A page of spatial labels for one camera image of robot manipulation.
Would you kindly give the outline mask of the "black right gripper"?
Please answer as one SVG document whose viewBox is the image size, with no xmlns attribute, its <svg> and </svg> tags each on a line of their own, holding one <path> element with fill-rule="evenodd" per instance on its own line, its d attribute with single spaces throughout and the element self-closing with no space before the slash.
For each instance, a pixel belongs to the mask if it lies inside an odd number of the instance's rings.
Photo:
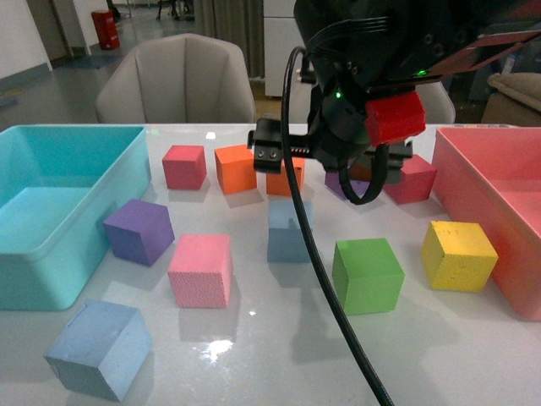
<svg viewBox="0 0 541 406">
<path fill-rule="evenodd" d="M 371 147 L 365 126 L 368 93 L 353 75 L 334 67 L 314 69 L 321 98 L 315 103 L 313 121 L 307 135 L 289 134 L 292 157 L 314 158 L 327 172 L 336 172 L 350 159 Z M 281 121 L 260 118 L 248 133 L 247 147 L 254 150 L 254 170 L 280 173 L 283 163 Z M 372 180 L 377 184 L 397 184 L 406 160 L 413 157 L 413 143 L 402 141 L 375 148 Z"/>
</svg>

